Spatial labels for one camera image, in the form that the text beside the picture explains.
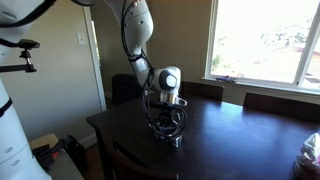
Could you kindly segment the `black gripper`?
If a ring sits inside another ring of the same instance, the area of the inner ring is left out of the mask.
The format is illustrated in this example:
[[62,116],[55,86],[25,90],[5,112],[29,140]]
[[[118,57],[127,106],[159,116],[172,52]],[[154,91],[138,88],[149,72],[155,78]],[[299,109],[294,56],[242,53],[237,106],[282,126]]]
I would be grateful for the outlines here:
[[174,134],[182,123],[182,111],[175,105],[168,103],[151,103],[151,108],[156,109],[158,116],[151,121],[152,127],[158,134]]

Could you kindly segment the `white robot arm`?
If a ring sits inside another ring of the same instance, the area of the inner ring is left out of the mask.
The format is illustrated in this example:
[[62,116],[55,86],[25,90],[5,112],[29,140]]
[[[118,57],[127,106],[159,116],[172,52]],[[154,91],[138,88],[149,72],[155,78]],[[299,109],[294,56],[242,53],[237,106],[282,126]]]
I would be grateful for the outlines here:
[[[3,65],[0,72],[35,70],[29,51],[40,44],[24,34],[33,22],[57,0],[0,0],[0,62],[14,48],[22,50],[26,60],[21,65]],[[142,46],[153,33],[153,20],[146,0],[104,0],[113,10],[121,27],[121,40],[128,61],[142,87],[142,109],[160,110],[158,117],[148,118],[155,137],[177,147],[187,122],[182,109],[187,102],[179,97],[181,71],[175,66],[156,69],[150,64]],[[52,180],[33,155],[26,135],[4,86],[0,84],[0,176],[1,180]]]

